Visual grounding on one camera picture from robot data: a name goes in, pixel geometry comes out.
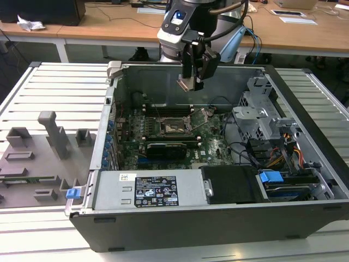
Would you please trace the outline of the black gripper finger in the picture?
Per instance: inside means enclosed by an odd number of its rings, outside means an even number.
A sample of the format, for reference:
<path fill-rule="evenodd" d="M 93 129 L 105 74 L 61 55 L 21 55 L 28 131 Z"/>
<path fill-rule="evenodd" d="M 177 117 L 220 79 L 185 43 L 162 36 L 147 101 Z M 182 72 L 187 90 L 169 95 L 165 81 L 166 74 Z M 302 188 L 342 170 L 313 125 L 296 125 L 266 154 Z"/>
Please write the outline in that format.
<path fill-rule="evenodd" d="M 183 78 L 189 79 L 192 75 L 193 59 L 191 56 L 183 56 Z"/>
<path fill-rule="evenodd" d="M 220 54 L 212 50 L 206 50 L 201 58 L 196 60 L 195 90 L 203 89 L 203 81 L 214 75 L 220 60 Z"/>

